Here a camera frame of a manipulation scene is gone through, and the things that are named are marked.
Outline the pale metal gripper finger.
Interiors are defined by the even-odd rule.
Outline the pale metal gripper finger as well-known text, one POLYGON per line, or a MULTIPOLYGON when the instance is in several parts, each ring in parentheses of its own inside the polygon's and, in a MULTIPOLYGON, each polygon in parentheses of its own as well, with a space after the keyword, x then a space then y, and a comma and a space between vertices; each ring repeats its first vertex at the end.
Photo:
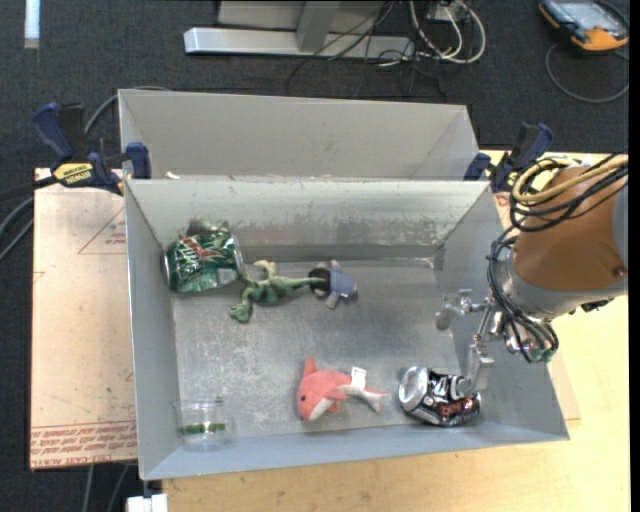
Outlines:
POLYGON ((475 303, 471 297, 471 289, 460 289, 457 292, 445 293, 442 296, 440 310, 435 314, 436 328, 448 329, 455 315, 467 316, 472 313, 485 311, 488 308, 488 300, 475 303))
POLYGON ((475 394, 485 391, 489 385, 494 365, 495 360, 489 355, 488 349, 483 344, 470 345, 463 373, 464 393, 475 394))

